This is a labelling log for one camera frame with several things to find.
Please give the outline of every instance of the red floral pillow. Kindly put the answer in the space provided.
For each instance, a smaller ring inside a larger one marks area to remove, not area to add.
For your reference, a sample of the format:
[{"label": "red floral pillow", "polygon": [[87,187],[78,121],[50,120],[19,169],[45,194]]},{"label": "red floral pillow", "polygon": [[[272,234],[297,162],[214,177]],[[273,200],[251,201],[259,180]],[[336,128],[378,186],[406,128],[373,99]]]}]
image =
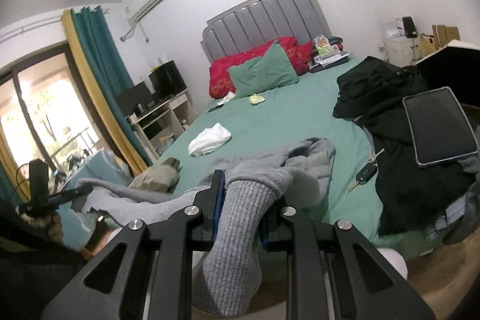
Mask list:
[{"label": "red floral pillow", "polygon": [[[295,37],[280,37],[279,44],[284,49],[286,55],[289,57],[290,62],[295,69],[295,72],[298,75],[302,75],[308,71],[308,65],[303,63],[304,55],[300,55],[297,52],[297,40]],[[253,48],[249,51],[238,53],[237,55],[231,55],[227,57],[222,57],[221,59],[215,60],[210,66],[210,96],[212,98],[223,98],[229,91],[235,92],[235,86],[230,79],[230,75],[227,70],[233,65],[240,65],[245,63],[247,60],[251,60],[254,57],[263,56],[268,51],[275,40],[268,41],[259,47]]]}]

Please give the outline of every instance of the cardboard box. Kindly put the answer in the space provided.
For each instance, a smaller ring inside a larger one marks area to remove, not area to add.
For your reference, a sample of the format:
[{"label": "cardboard box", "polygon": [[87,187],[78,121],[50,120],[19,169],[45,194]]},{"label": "cardboard box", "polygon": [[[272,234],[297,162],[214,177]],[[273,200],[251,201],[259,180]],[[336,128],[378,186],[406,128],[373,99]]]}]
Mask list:
[{"label": "cardboard box", "polygon": [[460,40],[460,33],[456,26],[432,25],[435,48],[438,50],[452,40]]},{"label": "cardboard box", "polygon": [[426,34],[421,34],[420,36],[420,50],[422,52],[422,57],[425,57],[436,51],[435,41],[433,36],[427,36]]}]

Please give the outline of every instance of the green pillow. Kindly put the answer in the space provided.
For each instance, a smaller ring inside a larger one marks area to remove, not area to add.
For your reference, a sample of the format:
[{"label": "green pillow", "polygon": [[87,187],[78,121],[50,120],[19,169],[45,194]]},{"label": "green pillow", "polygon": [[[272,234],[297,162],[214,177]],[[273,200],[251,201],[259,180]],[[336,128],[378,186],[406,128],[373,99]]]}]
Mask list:
[{"label": "green pillow", "polygon": [[297,83],[299,78],[283,48],[273,43],[263,57],[255,57],[226,70],[236,88],[236,96],[248,97],[258,92]]}]

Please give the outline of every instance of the yellow curtain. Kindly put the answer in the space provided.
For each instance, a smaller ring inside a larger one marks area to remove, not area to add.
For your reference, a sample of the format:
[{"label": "yellow curtain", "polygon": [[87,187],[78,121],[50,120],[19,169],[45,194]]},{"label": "yellow curtain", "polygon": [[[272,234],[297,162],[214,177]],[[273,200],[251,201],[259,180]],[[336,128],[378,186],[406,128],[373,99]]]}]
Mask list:
[{"label": "yellow curtain", "polygon": [[123,133],[112,111],[110,110],[109,104],[103,96],[102,90],[100,90],[97,80],[93,75],[92,69],[90,69],[90,66],[87,63],[87,59],[83,53],[80,41],[78,40],[74,21],[71,18],[69,10],[65,10],[63,12],[61,21],[63,28],[65,29],[65,34],[67,36],[71,53],[73,54],[73,59],[75,60],[75,64],[77,65],[78,71],[82,77],[82,81],[88,91],[90,99],[97,109],[97,112],[104,122],[105,127],[109,131],[113,141],[123,154],[123,157],[126,159],[128,165],[130,165],[133,173],[135,175],[141,174],[147,169],[147,165],[135,150],[133,145],[131,145],[130,141]]},{"label": "yellow curtain", "polygon": [[11,182],[13,188],[16,189],[18,196],[22,202],[28,202],[30,200],[30,186],[21,172],[18,172],[17,177],[15,178],[18,170],[17,163],[15,163],[14,156],[11,154],[10,147],[8,146],[5,133],[3,133],[3,128],[0,125],[0,163],[3,166],[8,180]]}]

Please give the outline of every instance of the curtain rod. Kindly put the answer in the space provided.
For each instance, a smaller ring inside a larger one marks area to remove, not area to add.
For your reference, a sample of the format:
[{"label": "curtain rod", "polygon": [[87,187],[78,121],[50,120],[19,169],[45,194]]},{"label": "curtain rod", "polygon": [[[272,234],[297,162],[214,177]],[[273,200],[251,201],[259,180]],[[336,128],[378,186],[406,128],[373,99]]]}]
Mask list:
[{"label": "curtain rod", "polygon": [[[103,12],[104,15],[105,14],[110,14],[110,9],[102,10],[102,12]],[[4,33],[0,36],[0,44],[4,43],[5,41],[7,41],[7,40],[9,40],[13,37],[19,36],[20,34],[23,34],[23,33],[28,32],[28,31],[32,31],[33,29],[41,28],[42,26],[47,26],[47,25],[51,25],[51,24],[60,22],[60,20],[62,18],[62,15],[63,14],[60,14],[59,16],[51,16],[49,18],[40,19],[38,21],[32,22],[32,23],[27,24],[25,26],[22,26],[20,28],[16,28],[16,29],[13,29],[9,32],[6,32],[6,33]]]}]

